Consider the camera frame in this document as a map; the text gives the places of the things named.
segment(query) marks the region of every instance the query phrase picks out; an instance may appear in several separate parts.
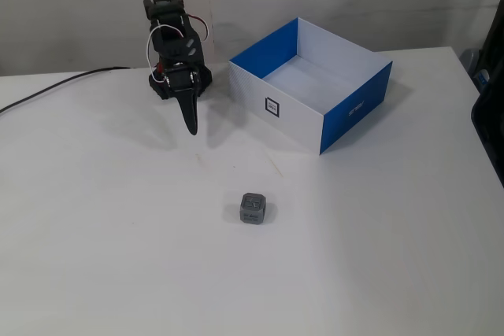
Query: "blue box side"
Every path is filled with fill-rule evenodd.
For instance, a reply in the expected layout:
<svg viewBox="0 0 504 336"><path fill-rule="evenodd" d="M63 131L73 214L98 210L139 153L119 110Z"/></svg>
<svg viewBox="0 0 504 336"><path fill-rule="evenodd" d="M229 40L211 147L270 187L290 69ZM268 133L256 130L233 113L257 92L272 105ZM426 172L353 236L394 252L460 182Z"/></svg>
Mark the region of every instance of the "blue box side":
<svg viewBox="0 0 504 336"><path fill-rule="evenodd" d="M275 71L298 53L298 19L294 19L231 59L258 78Z"/></svg>
<svg viewBox="0 0 504 336"><path fill-rule="evenodd" d="M391 68L392 62L324 115L321 153L385 99Z"/></svg>

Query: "black cable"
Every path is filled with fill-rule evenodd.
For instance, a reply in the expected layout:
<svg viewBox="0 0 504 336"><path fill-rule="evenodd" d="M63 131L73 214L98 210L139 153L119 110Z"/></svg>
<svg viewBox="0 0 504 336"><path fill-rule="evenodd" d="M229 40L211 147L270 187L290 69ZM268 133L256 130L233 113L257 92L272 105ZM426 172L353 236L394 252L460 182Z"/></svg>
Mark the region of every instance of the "black cable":
<svg viewBox="0 0 504 336"><path fill-rule="evenodd" d="M27 98L22 98L21 100L19 100L18 102L14 102L13 104L11 105L7 105L5 108L2 108L0 109L0 114L1 113L4 113L5 111L13 108L14 106L16 105L19 105L19 104L22 104L23 102L27 102L28 100L36 97L36 96L39 96L40 94L43 94L44 92L47 92L49 90L52 90L53 88L56 88L62 84L65 84L71 80L74 80L74 79L79 79L79 78L82 78L83 76L88 76L88 75L91 75L91 74L95 74L97 72L103 72L103 71L112 71L112 70L125 70L125 69L128 69L129 67L107 67L107 68L99 68L97 70L93 70L93 71L88 71L88 72L83 72L82 74L79 74L79 75L75 75L75 76L72 76L68 79L65 79L65 80L62 80L61 82L59 83L56 83L56 84L53 84L52 86L48 87L48 88L45 88L43 90L40 90L39 92L35 93L35 94L31 94L30 96L28 96Z"/></svg>

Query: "box logo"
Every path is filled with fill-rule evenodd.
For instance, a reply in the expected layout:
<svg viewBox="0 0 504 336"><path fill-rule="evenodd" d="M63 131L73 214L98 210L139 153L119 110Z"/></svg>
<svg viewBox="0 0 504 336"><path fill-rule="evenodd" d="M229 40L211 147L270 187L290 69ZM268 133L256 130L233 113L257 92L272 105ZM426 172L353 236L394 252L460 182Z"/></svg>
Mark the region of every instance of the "box logo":
<svg viewBox="0 0 504 336"><path fill-rule="evenodd" d="M271 98L266 98L266 110L280 118L280 104Z"/></svg>
<svg viewBox="0 0 504 336"><path fill-rule="evenodd" d="M364 105L364 102L360 103L359 105L357 105L355 108L353 108L350 113L348 113L348 116L351 116L352 114L355 113L356 110L359 110L362 106Z"/></svg>

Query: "black object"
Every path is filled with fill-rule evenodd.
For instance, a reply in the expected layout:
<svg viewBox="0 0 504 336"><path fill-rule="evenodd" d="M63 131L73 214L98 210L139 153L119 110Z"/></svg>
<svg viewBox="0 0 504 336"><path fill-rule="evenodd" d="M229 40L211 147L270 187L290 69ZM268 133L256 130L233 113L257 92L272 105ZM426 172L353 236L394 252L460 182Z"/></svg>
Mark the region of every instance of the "black object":
<svg viewBox="0 0 504 336"><path fill-rule="evenodd" d="M472 108L472 122L504 186L504 75L491 78Z"/></svg>
<svg viewBox="0 0 504 336"><path fill-rule="evenodd" d="M75 80L75 79L79 79L79 78L82 78L83 76L88 76L88 75L91 75L91 74L96 74L98 72L104 72L104 71L112 71L112 70L125 70L125 69L128 69L129 67L119 67L119 66L115 66L115 67L107 67L107 68L99 68L97 70L92 70L92 71L88 71L88 72L83 72L82 74L79 74L79 75L75 75L75 76L71 76L69 77L68 79L65 79L65 80L62 80L61 82L58 82L56 84L53 84L52 86L48 87L48 88L44 88L43 90L40 90L39 92L36 92L34 94L31 94L30 96L26 97L26 98L22 98L21 100L19 100L18 102L14 102L13 104L11 105L7 105L5 108L2 108L0 109L0 113L4 113L5 111L13 108L14 106L16 105L19 105L19 104L22 104L23 102L27 102L28 100L31 100L33 99L34 97L36 96L39 96L40 94L43 94L44 92L47 92L49 90L52 90L53 88L56 88L56 87L59 87L60 85L62 84L65 84L67 82L69 82L70 80Z"/></svg>
<svg viewBox="0 0 504 336"><path fill-rule="evenodd" d="M489 80L478 86L480 92L472 108L472 122L504 186L504 0L497 13L481 50L476 72L486 70Z"/></svg>
<svg viewBox="0 0 504 336"><path fill-rule="evenodd" d="M494 21L480 50L476 68L474 72L469 73L479 92L484 90L487 81L502 74L502 59L504 59L504 0L498 4ZM481 78L481 72L486 72L489 79Z"/></svg>
<svg viewBox="0 0 504 336"><path fill-rule="evenodd" d="M151 31L160 25L171 27L158 28L152 33L159 63L149 76L149 84L163 100L177 99L187 129L196 135L196 99L212 83L212 73L205 66L199 35L189 22L183 0L144 0L143 6Z"/></svg>

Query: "gray cube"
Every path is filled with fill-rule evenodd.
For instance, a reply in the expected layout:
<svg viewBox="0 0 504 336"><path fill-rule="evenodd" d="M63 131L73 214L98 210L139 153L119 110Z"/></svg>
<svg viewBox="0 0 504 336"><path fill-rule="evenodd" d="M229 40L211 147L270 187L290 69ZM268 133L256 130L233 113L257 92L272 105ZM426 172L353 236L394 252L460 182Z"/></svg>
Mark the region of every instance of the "gray cube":
<svg viewBox="0 0 504 336"><path fill-rule="evenodd" d="M239 218L242 222L261 224L265 220L266 197L262 194L247 193L243 195L239 207Z"/></svg>

